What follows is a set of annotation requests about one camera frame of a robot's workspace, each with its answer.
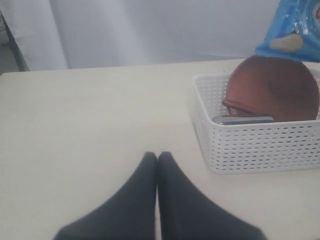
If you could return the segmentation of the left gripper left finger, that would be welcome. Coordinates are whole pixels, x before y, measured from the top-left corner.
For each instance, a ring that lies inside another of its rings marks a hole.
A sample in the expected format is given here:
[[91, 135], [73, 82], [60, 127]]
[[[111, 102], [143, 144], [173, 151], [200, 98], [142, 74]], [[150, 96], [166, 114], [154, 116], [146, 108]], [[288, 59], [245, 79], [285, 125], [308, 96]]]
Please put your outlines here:
[[157, 156], [146, 152], [125, 184], [105, 203], [62, 227], [56, 240], [154, 240]]

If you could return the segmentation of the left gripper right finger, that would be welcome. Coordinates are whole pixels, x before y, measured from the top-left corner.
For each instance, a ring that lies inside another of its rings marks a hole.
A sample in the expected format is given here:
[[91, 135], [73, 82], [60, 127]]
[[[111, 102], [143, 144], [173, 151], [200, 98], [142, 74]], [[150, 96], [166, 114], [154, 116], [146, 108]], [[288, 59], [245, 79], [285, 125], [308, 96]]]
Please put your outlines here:
[[264, 240], [264, 233], [206, 197], [170, 152], [157, 162], [161, 237], [164, 240]]

